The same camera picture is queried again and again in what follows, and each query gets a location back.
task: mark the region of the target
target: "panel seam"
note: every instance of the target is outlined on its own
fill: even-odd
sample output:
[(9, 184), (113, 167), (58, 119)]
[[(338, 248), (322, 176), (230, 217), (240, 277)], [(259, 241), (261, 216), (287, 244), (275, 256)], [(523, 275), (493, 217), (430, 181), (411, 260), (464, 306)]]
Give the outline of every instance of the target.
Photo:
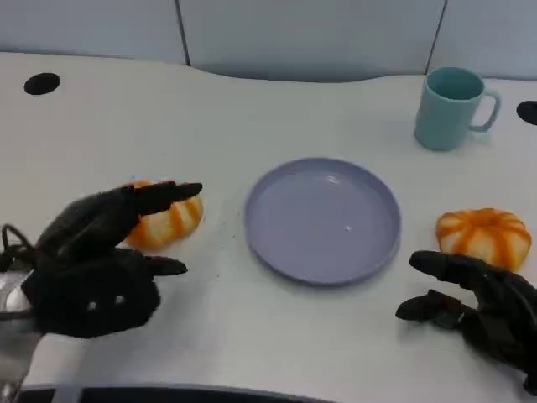
[(447, 8), (447, 2), (448, 1), (449, 0), (444, 0), (444, 5), (442, 6), (442, 11), (440, 13), (440, 19), (438, 21), (438, 26), (436, 27), (435, 37), (433, 38), (433, 43), (432, 43), (432, 46), (430, 47), (429, 58), (427, 59), (427, 64), (425, 65), (425, 75), (429, 74), (430, 63), (431, 63), (432, 58), (433, 58), (433, 53), (435, 52), (436, 41), (438, 40), (438, 35), (439, 35), (440, 29), (442, 27), (442, 22), (444, 21), (444, 14), (446, 14), (446, 8)]
[(181, 6), (179, 0), (174, 0), (175, 11), (177, 12), (177, 22), (179, 23), (179, 33), (181, 35), (181, 44), (183, 45), (183, 53), (185, 55), (186, 65), (190, 64), (190, 54), (188, 52), (188, 45), (186, 44), (185, 24), (183, 23), (183, 14), (181, 13)]

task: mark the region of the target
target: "teal mug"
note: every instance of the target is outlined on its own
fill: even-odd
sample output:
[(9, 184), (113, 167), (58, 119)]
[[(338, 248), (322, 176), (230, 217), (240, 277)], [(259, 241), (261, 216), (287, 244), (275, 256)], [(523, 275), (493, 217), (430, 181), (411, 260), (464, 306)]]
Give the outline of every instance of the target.
[[(472, 118), (484, 96), (494, 98), (493, 113), (482, 125)], [(415, 137), (427, 149), (449, 151), (459, 147), (468, 134), (488, 131), (502, 106), (500, 94), (485, 88), (477, 74), (458, 67), (442, 67), (425, 79)]]

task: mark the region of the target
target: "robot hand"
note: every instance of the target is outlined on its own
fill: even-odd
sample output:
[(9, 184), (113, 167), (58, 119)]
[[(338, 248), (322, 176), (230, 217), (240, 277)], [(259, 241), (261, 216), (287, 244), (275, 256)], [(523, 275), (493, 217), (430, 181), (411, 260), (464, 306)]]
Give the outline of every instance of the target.
[(537, 290), (520, 275), (466, 256), (419, 251), (410, 264), (472, 291), (478, 308), (430, 290), (403, 302), (395, 315), (461, 332), (474, 348), (525, 372), (524, 388), (537, 395)]
[[(200, 191), (201, 184), (163, 182), (83, 198), (45, 229), (35, 247), (16, 228), (4, 226), (0, 271), (29, 274), (10, 291), (18, 306), (6, 306), (0, 319), (32, 317), (42, 333), (78, 338), (142, 326), (160, 303), (154, 276), (185, 273), (186, 267), (116, 246), (139, 216), (167, 210)], [(10, 245), (9, 232), (21, 244)]]

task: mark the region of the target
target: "mug handle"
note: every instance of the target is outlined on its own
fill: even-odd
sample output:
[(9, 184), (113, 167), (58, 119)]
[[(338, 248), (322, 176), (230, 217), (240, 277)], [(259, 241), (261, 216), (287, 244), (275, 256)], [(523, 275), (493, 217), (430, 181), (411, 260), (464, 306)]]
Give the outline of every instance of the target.
[(498, 117), (498, 113), (500, 112), (500, 108), (502, 107), (502, 96), (498, 91), (495, 90), (485, 90), (485, 96), (489, 96), (494, 98), (494, 108), (493, 113), (490, 115), (490, 118), (481, 126), (475, 126), (473, 124), (470, 125), (470, 130), (473, 130), (474, 132), (487, 132), (493, 125), (493, 123), (496, 121), (496, 118)]

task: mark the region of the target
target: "orange pumpkin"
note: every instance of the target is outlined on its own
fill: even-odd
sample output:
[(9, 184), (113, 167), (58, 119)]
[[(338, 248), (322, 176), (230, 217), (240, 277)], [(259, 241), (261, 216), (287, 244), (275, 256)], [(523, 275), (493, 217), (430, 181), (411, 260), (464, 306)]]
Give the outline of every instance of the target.
[(436, 223), (440, 250), (465, 254), (516, 271), (531, 247), (531, 235), (511, 212), (496, 208), (447, 212)]
[[(157, 183), (137, 181), (136, 187)], [(200, 195), (189, 200), (173, 203), (165, 212), (158, 212), (140, 218), (139, 225), (128, 235), (125, 242), (136, 249), (161, 249), (176, 239), (192, 233), (200, 223), (203, 205)]]

